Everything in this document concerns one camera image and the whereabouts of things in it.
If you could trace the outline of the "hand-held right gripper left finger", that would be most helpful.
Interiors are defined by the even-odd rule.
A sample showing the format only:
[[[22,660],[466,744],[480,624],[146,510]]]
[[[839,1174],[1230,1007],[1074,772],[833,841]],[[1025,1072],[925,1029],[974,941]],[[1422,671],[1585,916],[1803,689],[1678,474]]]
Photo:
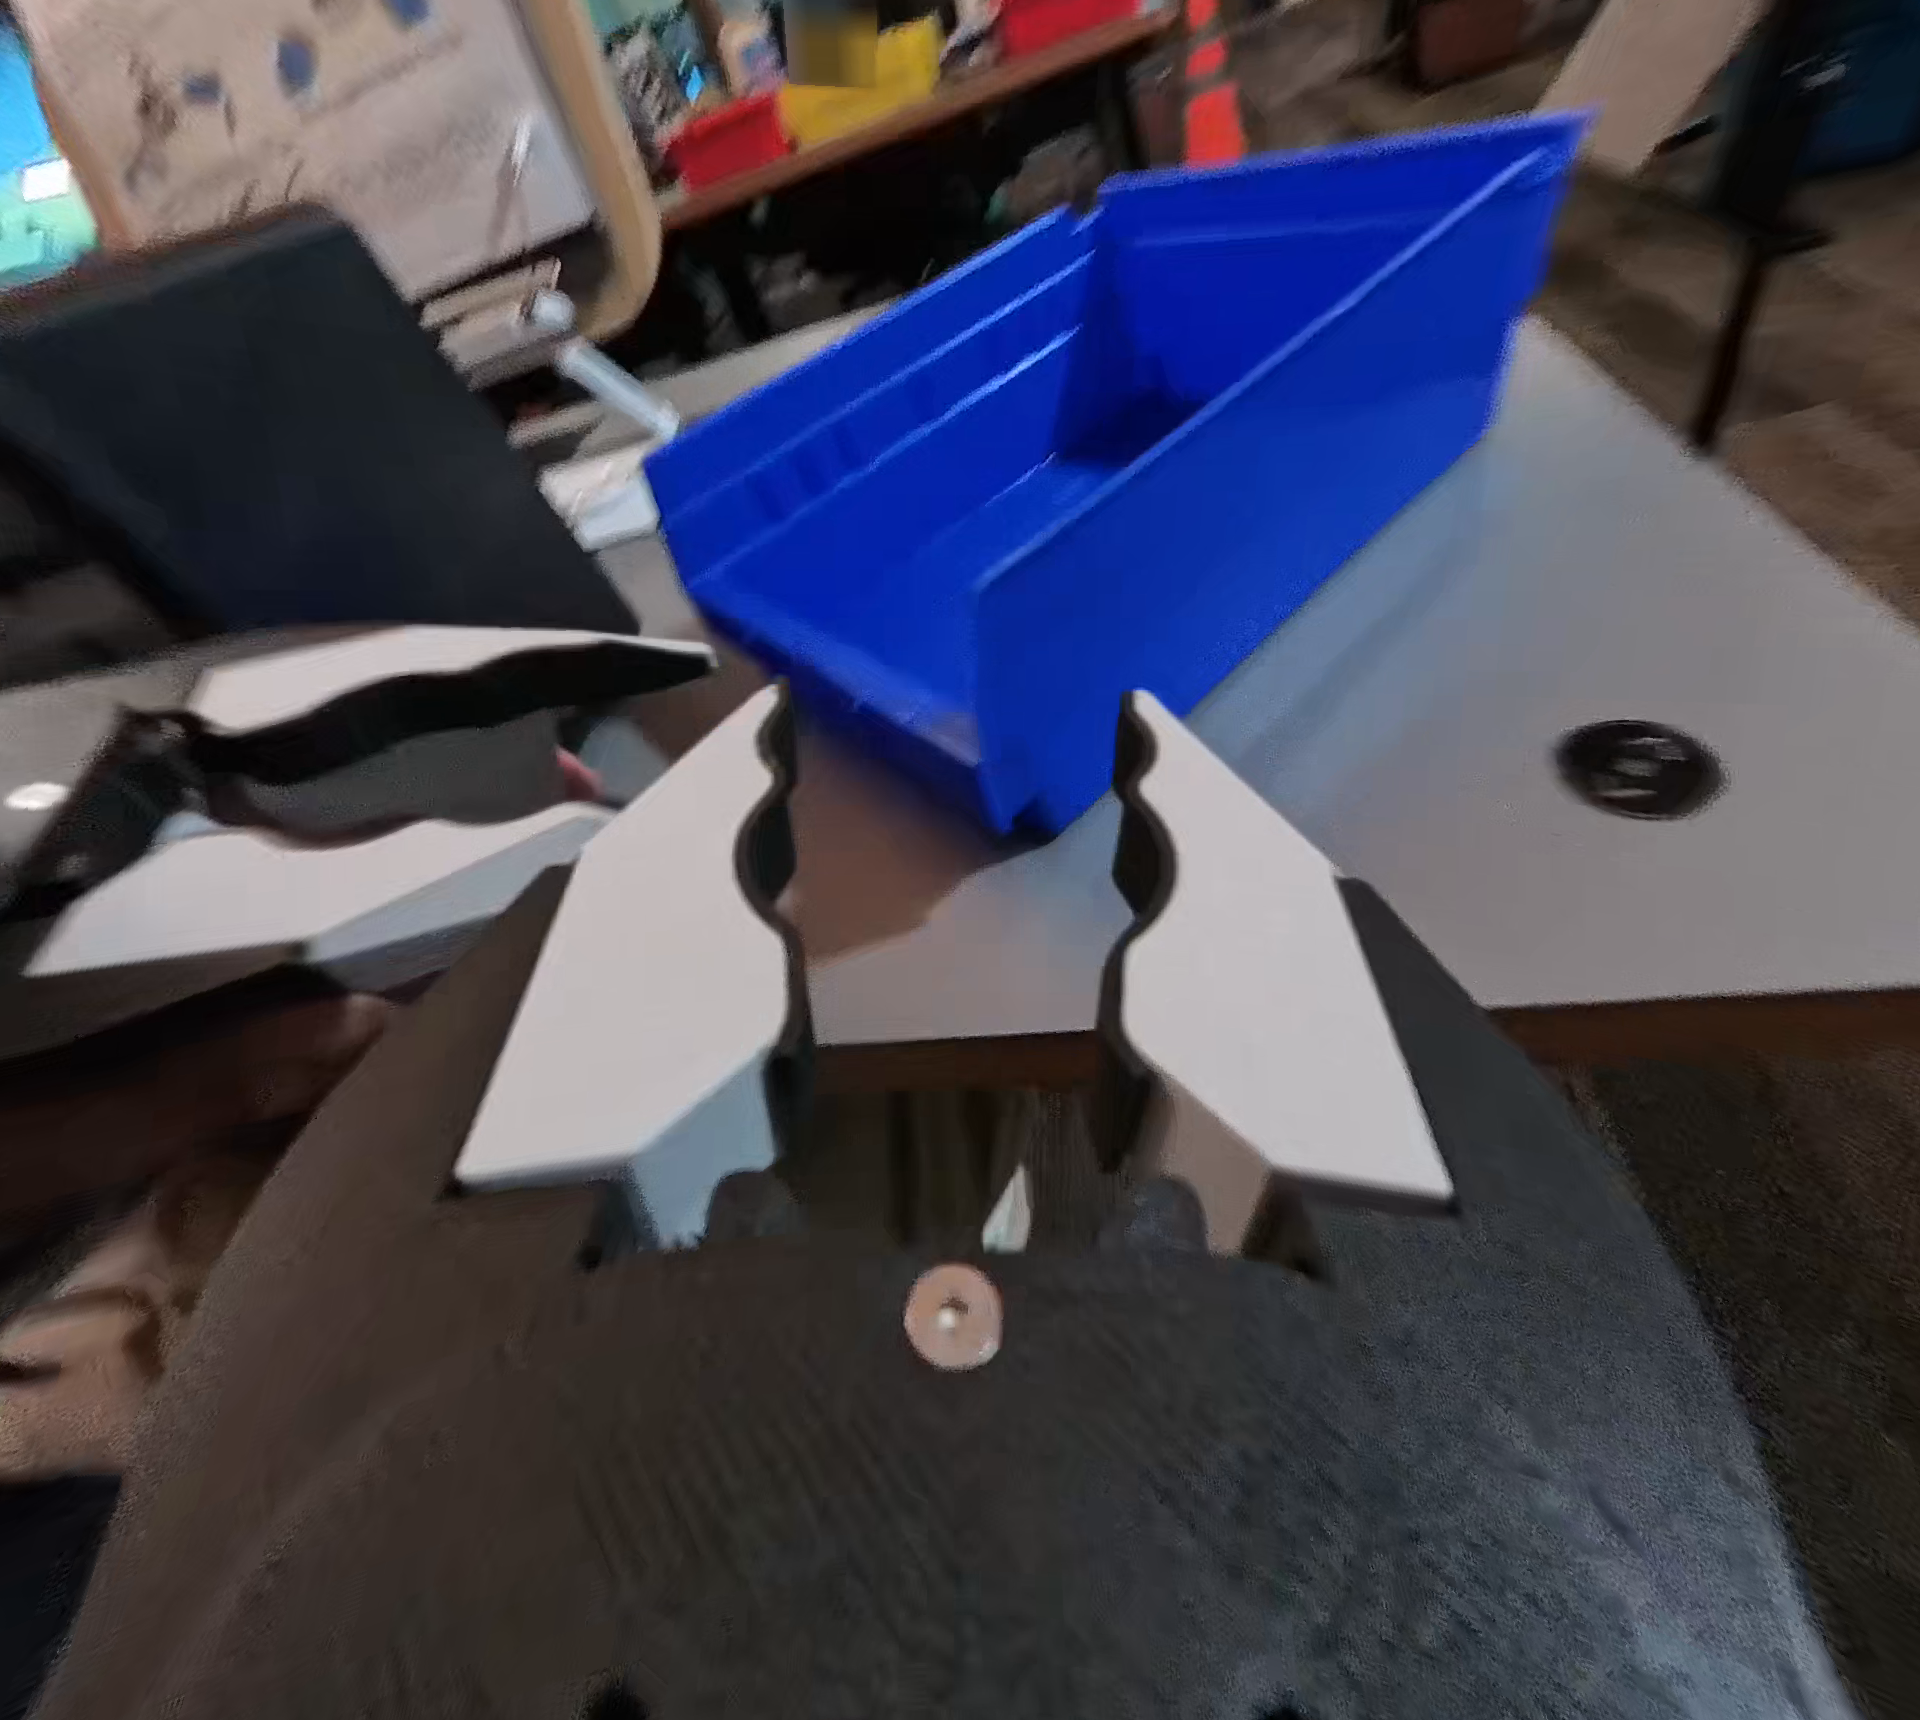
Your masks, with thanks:
[[[803,947],[781,910],[798,772],[793,701],[769,681],[585,846],[455,1188],[608,1186],[642,1242],[687,1247],[724,1180],[780,1162],[814,1058]]]

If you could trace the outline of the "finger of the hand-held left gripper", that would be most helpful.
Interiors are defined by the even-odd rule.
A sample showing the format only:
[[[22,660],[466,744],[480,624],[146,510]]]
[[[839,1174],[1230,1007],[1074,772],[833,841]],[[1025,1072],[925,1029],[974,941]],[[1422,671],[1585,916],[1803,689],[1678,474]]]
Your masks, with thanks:
[[[180,777],[293,785],[450,731],[664,693],[717,671],[703,641],[583,627],[350,629],[221,658],[180,706]]]
[[[573,862],[611,820],[567,801],[498,823],[419,820],[341,846],[209,827],[159,843],[65,908],[24,961],[32,977],[291,947],[341,966],[461,935]]]

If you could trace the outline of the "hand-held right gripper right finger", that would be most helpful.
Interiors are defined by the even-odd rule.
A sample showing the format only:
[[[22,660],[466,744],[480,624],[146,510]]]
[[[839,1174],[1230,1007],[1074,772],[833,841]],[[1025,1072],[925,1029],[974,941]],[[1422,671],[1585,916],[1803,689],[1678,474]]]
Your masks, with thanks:
[[[1312,1255],[1316,1204],[1459,1208],[1340,872],[1148,689],[1121,695],[1093,1153],[1215,1255]]]

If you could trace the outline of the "black drawer cabinet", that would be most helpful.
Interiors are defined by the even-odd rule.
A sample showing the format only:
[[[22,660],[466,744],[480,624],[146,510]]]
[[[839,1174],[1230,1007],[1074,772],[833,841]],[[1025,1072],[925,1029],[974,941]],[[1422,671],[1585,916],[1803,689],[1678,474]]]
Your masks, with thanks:
[[[251,631],[640,627],[313,207],[4,290],[1,507],[4,688]]]

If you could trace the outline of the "blue plastic bin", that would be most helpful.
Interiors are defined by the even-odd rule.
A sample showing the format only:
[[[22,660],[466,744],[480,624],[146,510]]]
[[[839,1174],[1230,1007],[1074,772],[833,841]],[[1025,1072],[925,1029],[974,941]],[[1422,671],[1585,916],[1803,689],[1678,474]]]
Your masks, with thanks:
[[[1109,177],[645,461],[697,613],[996,835],[1107,791],[1490,426],[1588,117]]]

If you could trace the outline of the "grey desk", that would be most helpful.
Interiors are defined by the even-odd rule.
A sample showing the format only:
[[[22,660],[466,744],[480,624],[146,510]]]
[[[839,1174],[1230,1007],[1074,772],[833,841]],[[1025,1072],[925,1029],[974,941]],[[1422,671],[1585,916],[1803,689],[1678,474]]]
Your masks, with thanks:
[[[1578,803],[1604,720],[1719,757],[1690,820]],[[1915,627],[1539,322],[1498,422],[1191,716],[1559,1065],[1915,1047]],[[799,724],[820,1084],[1091,1078],[1116,803],[1037,848]]]

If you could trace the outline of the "yellow plastic bin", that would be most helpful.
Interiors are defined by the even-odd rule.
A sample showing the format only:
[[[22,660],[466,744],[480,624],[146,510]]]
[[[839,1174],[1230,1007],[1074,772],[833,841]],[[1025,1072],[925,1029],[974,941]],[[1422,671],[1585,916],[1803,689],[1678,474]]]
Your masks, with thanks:
[[[780,87],[784,135],[798,150],[812,148],[929,99],[944,79],[944,48],[945,29],[935,12],[879,27],[867,79]]]

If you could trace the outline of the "wooden table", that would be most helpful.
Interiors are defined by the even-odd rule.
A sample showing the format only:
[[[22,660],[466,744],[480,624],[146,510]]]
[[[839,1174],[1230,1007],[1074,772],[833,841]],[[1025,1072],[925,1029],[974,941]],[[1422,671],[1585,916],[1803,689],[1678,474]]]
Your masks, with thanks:
[[[1184,0],[1141,0],[1128,17],[1086,27],[1042,52],[961,74],[927,98],[899,105],[826,141],[793,148],[712,186],[659,196],[659,242],[719,230],[780,194],[864,167],[894,150],[921,146],[980,117],[1004,117],[1021,102],[1071,94],[1091,114],[1102,143],[1121,172],[1148,167],[1129,74],[1149,54],[1186,35]]]

